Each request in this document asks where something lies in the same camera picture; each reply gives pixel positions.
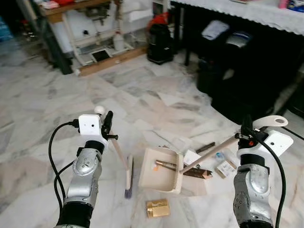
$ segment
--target white tablecloth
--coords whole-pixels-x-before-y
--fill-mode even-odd
[[[248,4],[230,0],[172,0],[241,17],[279,30],[304,36],[304,13],[279,9],[279,0],[253,0]]]

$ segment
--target black bag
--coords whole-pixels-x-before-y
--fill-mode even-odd
[[[173,39],[167,25],[154,24],[149,31],[147,58],[161,65],[173,60]]]

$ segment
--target robotic arm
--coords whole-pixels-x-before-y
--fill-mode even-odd
[[[98,194],[98,179],[102,172],[102,154],[108,146],[108,139],[118,138],[117,135],[109,135],[113,112],[108,112],[102,125],[100,116],[84,114],[78,119],[79,131],[85,146],[78,149],[77,158],[73,162],[73,178],[56,228],[90,226]]]
[[[233,211],[241,228],[272,228],[268,196],[270,170],[265,166],[265,158],[270,158],[271,152],[280,156],[293,140],[280,132],[273,130],[253,130],[250,118],[247,118],[241,128],[241,134],[236,134],[239,139],[237,152],[241,166],[234,178],[235,198]],[[282,197],[277,214],[275,227],[278,228],[281,210],[285,197],[285,175],[282,169]]]

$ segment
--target white plastic container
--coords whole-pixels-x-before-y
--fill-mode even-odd
[[[122,51],[124,50],[124,38],[120,34],[120,32],[116,32],[116,34],[113,37],[113,43],[114,43],[114,49],[116,51]]]
[[[155,170],[155,161],[161,160],[176,164],[176,170],[170,170],[159,166]],[[141,175],[138,186],[161,192],[179,194],[183,175],[183,156],[167,148],[147,148],[142,163]]]

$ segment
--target black table leg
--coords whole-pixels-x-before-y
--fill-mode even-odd
[[[175,17],[174,17],[174,53],[177,54],[180,47],[180,22],[181,22],[181,7],[175,4]]]
[[[185,66],[189,65],[190,59],[189,11],[188,7],[184,7],[183,41],[186,48]]]

